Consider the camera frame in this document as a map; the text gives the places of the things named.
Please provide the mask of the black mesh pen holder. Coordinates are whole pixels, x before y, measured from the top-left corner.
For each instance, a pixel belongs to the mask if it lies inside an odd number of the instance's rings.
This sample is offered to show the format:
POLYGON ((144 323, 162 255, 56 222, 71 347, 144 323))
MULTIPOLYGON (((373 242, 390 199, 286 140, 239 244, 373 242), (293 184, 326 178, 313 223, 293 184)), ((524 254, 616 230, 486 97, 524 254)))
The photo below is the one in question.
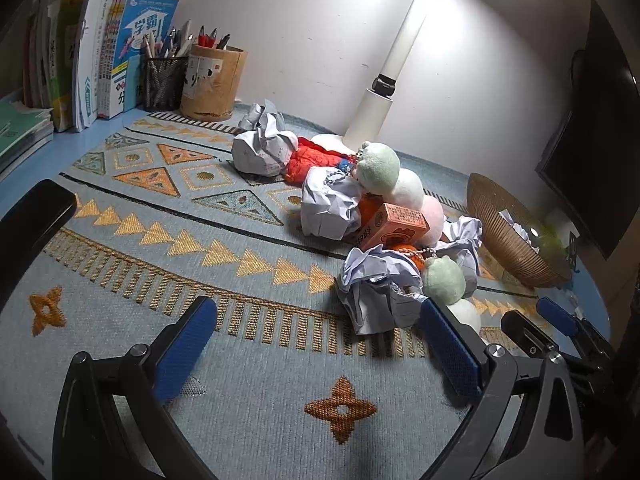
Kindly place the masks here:
POLYGON ((148 112, 174 112, 180 107, 189 58, 146 58, 142 68, 142 105, 148 112))

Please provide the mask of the red crumpled cloth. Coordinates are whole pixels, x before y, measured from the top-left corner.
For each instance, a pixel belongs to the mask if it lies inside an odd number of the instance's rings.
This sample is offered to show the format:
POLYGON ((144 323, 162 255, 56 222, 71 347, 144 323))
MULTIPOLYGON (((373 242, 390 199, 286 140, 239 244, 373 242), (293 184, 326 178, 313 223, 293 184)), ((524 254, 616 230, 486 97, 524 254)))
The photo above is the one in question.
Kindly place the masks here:
POLYGON ((284 180, 289 185, 301 186, 314 167, 329 167, 348 171, 355 163, 355 155, 326 150, 321 145, 299 136, 298 148, 292 153, 284 170, 284 180))

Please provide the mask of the white paper booklet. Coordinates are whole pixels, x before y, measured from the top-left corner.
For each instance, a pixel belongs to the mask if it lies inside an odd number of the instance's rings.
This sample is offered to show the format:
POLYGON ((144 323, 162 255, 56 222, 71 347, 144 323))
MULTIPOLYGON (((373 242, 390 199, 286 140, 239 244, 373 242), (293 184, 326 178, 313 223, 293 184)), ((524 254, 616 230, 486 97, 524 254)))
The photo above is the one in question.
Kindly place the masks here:
POLYGON ((73 70, 74 129, 137 104, 142 40, 168 34, 176 0, 86 0, 73 70))

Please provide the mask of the white paper ball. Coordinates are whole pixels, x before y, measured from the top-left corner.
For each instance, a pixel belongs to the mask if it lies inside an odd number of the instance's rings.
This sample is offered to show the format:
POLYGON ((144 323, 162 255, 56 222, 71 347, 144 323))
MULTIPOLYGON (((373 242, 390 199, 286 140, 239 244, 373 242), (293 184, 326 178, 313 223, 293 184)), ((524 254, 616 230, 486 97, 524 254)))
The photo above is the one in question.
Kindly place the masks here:
POLYGON ((500 210, 499 214, 525 243, 534 246, 534 240, 538 237, 538 232, 534 228, 526 228, 516 222, 507 209, 500 210))

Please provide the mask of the amber ribbed glass bowl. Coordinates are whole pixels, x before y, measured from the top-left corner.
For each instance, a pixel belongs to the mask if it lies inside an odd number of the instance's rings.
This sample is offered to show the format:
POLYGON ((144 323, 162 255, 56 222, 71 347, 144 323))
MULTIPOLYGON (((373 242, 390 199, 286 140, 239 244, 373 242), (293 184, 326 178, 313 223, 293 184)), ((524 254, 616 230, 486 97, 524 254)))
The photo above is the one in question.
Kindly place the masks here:
POLYGON ((570 280, 572 269, 558 239, 498 183, 476 172, 470 174, 466 206, 471 216, 483 223, 483 243, 488 252, 522 284, 550 288, 570 280), (500 216, 503 209, 522 226, 538 232, 534 246, 525 243, 500 216))

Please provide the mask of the brown cardboard pen holder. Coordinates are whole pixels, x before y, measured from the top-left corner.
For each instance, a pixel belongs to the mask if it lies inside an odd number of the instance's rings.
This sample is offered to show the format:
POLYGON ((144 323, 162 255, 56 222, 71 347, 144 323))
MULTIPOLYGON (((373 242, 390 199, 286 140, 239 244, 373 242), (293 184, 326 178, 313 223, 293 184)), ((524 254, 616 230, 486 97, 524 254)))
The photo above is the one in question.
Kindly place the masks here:
POLYGON ((226 50, 191 48, 180 112, 202 122, 222 122, 232 115, 246 61, 246 52, 235 47, 226 50))

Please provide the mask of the green white pink plush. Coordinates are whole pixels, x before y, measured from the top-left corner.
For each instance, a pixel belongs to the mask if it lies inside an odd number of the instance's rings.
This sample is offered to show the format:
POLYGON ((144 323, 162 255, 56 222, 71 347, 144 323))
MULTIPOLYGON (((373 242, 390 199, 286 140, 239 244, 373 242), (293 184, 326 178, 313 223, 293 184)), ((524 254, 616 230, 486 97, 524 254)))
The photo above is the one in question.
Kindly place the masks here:
POLYGON ((352 175, 368 193, 382 197, 384 203, 419 211, 427 224, 419 244, 436 246, 444 230, 442 205, 425 193, 422 180, 414 171, 401 166, 392 148, 364 141, 356 151, 352 175))

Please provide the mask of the orange printed carton box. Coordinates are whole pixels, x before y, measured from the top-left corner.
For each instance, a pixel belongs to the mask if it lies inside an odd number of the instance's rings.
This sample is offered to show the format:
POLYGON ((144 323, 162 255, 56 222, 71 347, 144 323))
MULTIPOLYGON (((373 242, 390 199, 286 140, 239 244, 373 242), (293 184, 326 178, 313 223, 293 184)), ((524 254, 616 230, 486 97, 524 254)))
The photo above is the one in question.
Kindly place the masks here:
POLYGON ((411 245, 431 229, 420 210, 382 203, 369 221, 355 233, 346 237, 346 242, 363 252, 382 245, 411 245))

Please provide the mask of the black wall television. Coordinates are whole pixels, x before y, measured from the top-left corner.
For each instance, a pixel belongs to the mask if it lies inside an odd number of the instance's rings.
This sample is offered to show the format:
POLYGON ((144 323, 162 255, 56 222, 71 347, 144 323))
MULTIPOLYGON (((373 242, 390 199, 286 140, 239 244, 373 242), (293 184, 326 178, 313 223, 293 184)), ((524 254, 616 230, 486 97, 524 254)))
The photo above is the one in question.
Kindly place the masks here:
POLYGON ((639 209, 639 88, 620 40, 590 2, 585 47, 570 62, 572 105, 536 168, 578 233, 605 258, 639 209))

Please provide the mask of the stack of green books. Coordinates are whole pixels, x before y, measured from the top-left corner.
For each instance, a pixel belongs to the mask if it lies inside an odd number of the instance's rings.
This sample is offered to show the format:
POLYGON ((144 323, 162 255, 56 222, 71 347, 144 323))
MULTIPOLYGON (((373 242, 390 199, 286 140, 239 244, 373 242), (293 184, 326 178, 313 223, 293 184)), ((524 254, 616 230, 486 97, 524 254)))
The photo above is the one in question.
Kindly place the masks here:
POLYGON ((53 135, 54 123, 50 108, 31 108, 20 101, 2 101, 1 180, 52 141, 53 135))

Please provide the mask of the upright green books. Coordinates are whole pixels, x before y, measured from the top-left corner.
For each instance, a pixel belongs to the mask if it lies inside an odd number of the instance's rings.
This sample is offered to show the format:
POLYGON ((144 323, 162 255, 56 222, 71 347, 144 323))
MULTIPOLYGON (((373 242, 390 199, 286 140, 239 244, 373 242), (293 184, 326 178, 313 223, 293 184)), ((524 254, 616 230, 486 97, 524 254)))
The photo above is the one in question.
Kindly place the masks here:
POLYGON ((76 36, 85 0, 32 0, 24 41, 23 99, 48 108, 56 131, 73 125, 76 36))

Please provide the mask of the orange tangerine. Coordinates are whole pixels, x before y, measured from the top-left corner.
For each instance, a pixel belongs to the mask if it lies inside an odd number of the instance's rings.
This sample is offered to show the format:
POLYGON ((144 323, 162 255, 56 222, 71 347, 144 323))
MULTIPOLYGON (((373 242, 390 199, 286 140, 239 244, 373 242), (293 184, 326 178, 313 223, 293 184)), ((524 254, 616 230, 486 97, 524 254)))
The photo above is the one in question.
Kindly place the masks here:
POLYGON ((392 250, 409 258, 420 272, 425 269, 426 258, 422 249, 418 249, 409 244, 397 244, 392 247, 392 250))

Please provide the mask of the small green plush keychain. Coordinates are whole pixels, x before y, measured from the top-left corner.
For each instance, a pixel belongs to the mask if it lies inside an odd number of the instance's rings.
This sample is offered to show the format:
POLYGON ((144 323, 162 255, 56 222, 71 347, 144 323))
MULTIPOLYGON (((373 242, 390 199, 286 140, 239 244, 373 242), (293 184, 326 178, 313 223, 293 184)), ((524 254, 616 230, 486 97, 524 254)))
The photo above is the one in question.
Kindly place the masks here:
POLYGON ((480 332, 482 319, 474 304, 465 298, 466 281, 462 269, 448 256, 428 258, 422 271, 423 293, 445 306, 457 321, 480 332))

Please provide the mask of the white desk lamp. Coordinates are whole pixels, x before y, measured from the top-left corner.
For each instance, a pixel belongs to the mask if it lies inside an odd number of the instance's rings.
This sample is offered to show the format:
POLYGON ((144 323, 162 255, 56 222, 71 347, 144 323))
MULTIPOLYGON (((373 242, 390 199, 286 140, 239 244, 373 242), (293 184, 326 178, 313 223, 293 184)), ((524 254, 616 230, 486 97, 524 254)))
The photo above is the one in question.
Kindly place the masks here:
POLYGON ((518 126, 532 68, 495 0, 412 0, 343 150, 379 140, 464 165, 502 151, 518 126))

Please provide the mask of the blue cover book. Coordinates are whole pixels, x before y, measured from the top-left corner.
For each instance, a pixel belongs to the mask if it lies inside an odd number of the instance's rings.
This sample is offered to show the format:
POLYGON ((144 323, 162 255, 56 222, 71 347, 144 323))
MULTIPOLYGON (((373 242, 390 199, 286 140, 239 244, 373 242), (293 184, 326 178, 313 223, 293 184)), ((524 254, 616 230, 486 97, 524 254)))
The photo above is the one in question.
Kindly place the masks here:
POLYGON ((179 0, 113 0, 101 47, 96 114, 112 119, 138 106, 145 40, 164 40, 179 0))

